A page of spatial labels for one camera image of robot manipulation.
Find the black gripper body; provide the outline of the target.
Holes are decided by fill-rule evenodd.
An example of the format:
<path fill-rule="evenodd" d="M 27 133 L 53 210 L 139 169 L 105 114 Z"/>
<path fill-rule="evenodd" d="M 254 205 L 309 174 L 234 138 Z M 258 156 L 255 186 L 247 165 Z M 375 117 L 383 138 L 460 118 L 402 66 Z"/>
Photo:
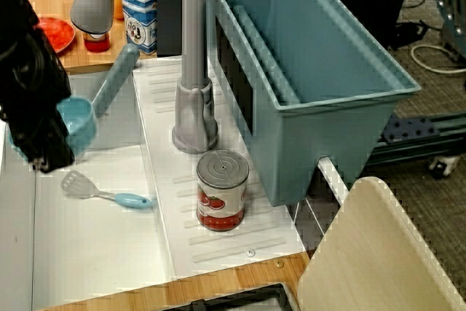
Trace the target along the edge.
<path fill-rule="evenodd" d="M 1 35 L 1 120 L 15 142 L 66 138 L 57 104 L 70 95 L 65 69 L 42 30 Z"/>

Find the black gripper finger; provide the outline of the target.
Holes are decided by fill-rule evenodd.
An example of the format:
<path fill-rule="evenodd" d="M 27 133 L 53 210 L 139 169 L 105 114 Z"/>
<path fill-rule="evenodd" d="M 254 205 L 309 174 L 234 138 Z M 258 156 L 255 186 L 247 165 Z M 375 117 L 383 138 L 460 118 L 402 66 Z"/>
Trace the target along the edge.
<path fill-rule="evenodd" d="M 72 165 L 74 152 L 68 145 L 68 130 L 56 107 L 10 124 L 12 144 L 29 165 L 42 173 Z"/>

